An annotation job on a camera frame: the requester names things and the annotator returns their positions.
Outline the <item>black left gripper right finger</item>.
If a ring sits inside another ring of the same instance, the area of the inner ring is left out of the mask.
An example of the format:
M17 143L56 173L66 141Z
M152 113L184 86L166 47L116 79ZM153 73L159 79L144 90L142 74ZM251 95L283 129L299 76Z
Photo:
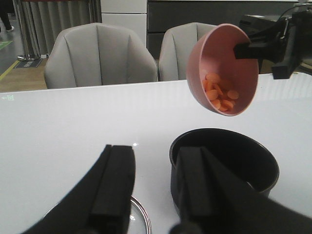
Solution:
M180 223L172 234L310 234L312 220L252 189L202 147L177 157Z

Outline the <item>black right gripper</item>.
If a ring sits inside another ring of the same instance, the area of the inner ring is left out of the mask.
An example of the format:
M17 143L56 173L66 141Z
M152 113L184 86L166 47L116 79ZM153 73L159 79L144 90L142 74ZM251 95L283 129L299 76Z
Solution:
M235 58L273 60L273 79L289 79L303 61L312 59L312 10L293 13L289 27L276 24L249 34L249 39L234 47Z

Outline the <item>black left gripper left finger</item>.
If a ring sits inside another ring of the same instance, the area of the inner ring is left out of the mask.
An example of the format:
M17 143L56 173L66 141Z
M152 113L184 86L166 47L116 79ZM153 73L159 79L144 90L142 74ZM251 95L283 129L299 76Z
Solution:
M106 145L74 188L26 234L125 234L135 183L131 146Z

